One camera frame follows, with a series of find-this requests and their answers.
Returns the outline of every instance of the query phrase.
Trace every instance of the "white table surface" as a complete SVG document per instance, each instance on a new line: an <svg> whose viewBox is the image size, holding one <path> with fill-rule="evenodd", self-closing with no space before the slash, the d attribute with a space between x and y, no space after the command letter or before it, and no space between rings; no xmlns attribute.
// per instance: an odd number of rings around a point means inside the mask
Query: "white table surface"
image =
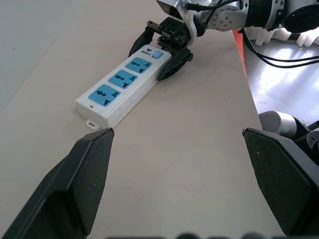
<svg viewBox="0 0 319 239"><path fill-rule="evenodd" d="M90 0L65 24L0 112L0 235L45 174L91 130L75 100L125 60L155 0ZM231 32L209 31L194 60L158 83L115 127L89 238L282 235L260 192L244 127L260 128Z"/></svg>

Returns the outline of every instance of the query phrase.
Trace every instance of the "white power strip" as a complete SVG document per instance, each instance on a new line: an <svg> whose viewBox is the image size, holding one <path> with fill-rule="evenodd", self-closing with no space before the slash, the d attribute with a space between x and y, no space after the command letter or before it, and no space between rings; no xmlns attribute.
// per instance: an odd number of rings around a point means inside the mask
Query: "white power strip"
<svg viewBox="0 0 319 239"><path fill-rule="evenodd" d="M91 129L115 127L156 85L171 55L145 45L76 100Z"/></svg>

